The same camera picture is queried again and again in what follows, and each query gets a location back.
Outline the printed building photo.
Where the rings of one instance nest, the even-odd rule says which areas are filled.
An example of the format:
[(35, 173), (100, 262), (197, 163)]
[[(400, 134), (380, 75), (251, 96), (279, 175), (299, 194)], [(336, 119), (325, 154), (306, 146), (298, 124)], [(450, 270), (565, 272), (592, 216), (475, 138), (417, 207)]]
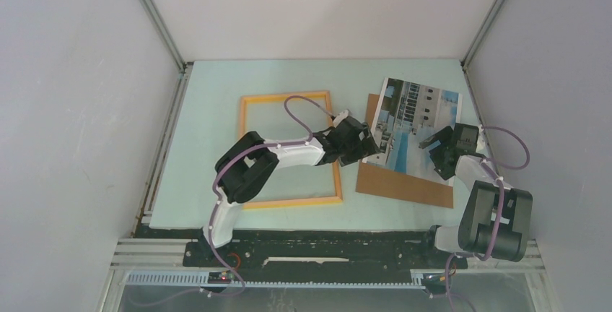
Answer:
[(463, 96), (458, 92), (386, 78), (370, 121), (379, 152), (362, 162), (452, 186), (452, 178), (444, 180), (434, 171), (429, 156), (440, 143), (424, 149), (419, 143), (447, 126), (453, 127), (460, 120), (462, 104)]

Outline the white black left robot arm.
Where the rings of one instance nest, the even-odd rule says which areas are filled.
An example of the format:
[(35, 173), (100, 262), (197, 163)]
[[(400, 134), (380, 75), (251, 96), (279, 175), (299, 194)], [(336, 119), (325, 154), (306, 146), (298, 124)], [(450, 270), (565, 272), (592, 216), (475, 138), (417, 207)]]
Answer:
[(249, 131), (215, 165), (211, 190), (217, 200), (203, 227), (206, 242), (201, 258), (211, 266), (227, 260), (227, 244), (243, 205), (261, 192), (276, 170), (336, 162), (345, 166), (378, 153), (370, 127), (352, 116), (322, 131), (309, 130), (302, 139), (264, 139), (257, 131)]

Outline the brown cardboard backing board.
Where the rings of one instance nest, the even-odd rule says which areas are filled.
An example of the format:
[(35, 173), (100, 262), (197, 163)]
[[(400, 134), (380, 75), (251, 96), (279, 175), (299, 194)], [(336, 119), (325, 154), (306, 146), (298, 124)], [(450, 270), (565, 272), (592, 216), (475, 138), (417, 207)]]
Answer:
[(453, 188), (360, 162), (356, 192), (436, 207), (454, 207)]

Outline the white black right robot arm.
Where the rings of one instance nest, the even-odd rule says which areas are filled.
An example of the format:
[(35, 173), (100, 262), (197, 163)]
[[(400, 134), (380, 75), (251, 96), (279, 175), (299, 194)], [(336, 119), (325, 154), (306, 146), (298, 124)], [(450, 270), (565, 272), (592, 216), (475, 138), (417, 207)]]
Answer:
[(419, 148), (429, 150), (439, 177), (458, 178), (470, 193), (458, 225), (433, 225), (426, 232), (419, 255), (428, 267), (440, 266), (449, 254), (512, 262), (525, 255), (533, 196), (508, 184), (496, 171), (499, 163), (478, 152), (486, 130), (457, 123), (419, 143)]

